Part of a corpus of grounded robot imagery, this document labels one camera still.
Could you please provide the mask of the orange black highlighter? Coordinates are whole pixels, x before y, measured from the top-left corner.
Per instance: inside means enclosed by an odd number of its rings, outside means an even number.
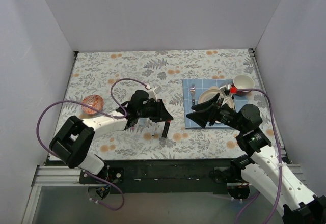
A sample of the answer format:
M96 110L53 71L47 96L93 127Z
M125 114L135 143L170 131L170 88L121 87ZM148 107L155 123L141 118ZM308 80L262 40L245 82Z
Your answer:
M162 138L167 138L171 121L165 121L164 128L162 131Z

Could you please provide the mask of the white thin pen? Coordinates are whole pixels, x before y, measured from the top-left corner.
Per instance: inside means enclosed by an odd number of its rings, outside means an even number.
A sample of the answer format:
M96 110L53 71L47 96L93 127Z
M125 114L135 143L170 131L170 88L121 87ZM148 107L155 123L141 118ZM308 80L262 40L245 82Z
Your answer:
M155 136L156 128L157 128L157 122L153 124L152 133L151 133L152 136Z

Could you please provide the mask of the light blue marker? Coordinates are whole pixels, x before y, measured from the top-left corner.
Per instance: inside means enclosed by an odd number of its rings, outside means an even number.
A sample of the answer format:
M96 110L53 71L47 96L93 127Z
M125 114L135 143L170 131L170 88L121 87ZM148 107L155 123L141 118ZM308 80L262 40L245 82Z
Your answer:
M145 119L145 118L140 118L140 119L139 119L139 125L140 125L140 126L144 126L145 123L146 123L146 119Z

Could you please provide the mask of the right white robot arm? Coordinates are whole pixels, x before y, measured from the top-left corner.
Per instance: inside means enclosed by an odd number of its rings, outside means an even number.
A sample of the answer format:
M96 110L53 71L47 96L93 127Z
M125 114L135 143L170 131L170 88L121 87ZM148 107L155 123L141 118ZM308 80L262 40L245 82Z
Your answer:
M225 179L252 184L274 210L280 210L283 223L325 223L325 196L318 197L283 162L259 127L262 118L257 106L246 104L235 111L216 94L192 110L186 117L202 128L221 122L239 131L237 144L245 154L220 172Z

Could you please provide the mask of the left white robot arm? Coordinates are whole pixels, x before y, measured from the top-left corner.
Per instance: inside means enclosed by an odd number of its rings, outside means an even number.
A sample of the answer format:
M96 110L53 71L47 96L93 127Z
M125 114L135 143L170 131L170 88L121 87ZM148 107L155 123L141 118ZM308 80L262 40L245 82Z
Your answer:
M103 183L108 179L107 165L89 151L93 139L127 130L142 118L154 123L174 120L163 100L157 98L154 92L137 90L130 100L108 116L88 119L70 116L52 139L49 148L69 168L86 170L95 182Z

